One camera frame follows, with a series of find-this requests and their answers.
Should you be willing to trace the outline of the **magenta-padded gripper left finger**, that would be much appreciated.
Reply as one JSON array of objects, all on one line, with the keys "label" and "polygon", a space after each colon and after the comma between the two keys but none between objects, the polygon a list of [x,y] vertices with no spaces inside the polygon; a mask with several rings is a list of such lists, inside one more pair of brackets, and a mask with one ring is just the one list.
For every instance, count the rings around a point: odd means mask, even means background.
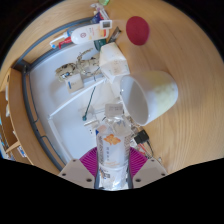
[{"label": "magenta-padded gripper left finger", "polygon": [[72,159],[59,173],[59,177],[84,188],[98,189],[97,148],[89,150],[80,159]]}]

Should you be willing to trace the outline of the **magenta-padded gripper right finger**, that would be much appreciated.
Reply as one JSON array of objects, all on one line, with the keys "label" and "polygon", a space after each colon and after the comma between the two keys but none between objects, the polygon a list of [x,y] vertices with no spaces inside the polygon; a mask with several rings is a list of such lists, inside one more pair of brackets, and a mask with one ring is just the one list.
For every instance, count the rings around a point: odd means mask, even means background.
[{"label": "magenta-padded gripper right finger", "polygon": [[130,148],[127,183],[129,189],[143,187],[167,175],[166,169],[155,158],[147,159]]}]

